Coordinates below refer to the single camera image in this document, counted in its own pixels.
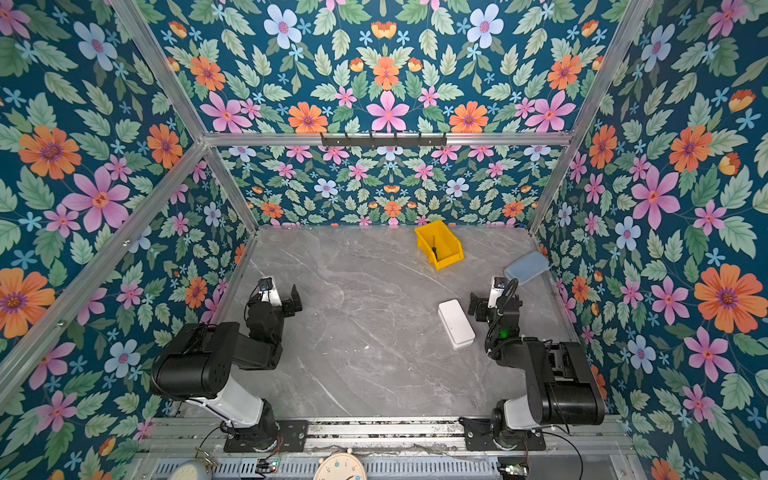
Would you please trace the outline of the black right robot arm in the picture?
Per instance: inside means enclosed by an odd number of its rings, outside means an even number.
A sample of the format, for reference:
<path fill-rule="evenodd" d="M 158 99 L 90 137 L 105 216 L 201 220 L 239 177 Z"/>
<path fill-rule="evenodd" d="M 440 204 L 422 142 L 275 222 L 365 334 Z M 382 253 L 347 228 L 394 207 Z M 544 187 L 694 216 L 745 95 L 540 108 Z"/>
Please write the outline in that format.
<path fill-rule="evenodd" d="M 598 426 L 605 419 L 605 400 L 581 345 L 524 336 L 521 307 L 514 293 L 494 301 L 470 295 L 467 313 L 488 326 L 487 357 L 520 370 L 525 387 L 522 396 L 499 401 L 489 419 L 462 422 L 470 449 L 542 451 L 545 427 Z"/>

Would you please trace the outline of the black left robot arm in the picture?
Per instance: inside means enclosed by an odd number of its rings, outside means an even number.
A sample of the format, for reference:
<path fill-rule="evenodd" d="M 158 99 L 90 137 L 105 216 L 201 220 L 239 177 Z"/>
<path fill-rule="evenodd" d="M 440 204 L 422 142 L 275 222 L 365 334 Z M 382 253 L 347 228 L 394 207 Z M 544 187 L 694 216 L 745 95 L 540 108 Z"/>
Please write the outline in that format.
<path fill-rule="evenodd" d="M 231 372 L 276 369 L 285 320 L 302 310 L 296 286 L 283 300 L 271 277 L 260 279 L 244 308 L 249 333 L 241 333 L 237 322 L 184 326 L 153 365 L 152 392 L 215 414 L 232 437 L 276 439 L 278 425 L 269 402 L 249 393 Z"/>

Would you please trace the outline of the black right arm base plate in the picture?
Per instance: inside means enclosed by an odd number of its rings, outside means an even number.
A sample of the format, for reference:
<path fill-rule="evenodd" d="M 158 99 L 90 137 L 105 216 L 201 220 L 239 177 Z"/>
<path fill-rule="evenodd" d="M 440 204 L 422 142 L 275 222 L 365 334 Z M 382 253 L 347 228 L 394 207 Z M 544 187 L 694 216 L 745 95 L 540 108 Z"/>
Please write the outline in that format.
<path fill-rule="evenodd" d="M 490 418 L 460 417 L 459 424 L 464 431 L 465 447 L 468 451 L 526 451 L 539 452 L 546 449 L 544 435 L 540 430 L 512 430 L 502 421 Z"/>

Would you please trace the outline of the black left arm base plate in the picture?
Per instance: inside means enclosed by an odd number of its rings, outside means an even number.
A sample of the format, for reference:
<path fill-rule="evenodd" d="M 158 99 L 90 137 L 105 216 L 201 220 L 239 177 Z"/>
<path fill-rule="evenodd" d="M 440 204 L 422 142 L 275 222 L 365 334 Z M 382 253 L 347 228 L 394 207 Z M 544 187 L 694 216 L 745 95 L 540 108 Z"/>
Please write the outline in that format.
<path fill-rule="evenodd" d="M 264 426 L 248 428 L 225 427 L 226 453 L 296 453 L 302 452 L 308 439 L 306 420 L 279 420 Z"/>

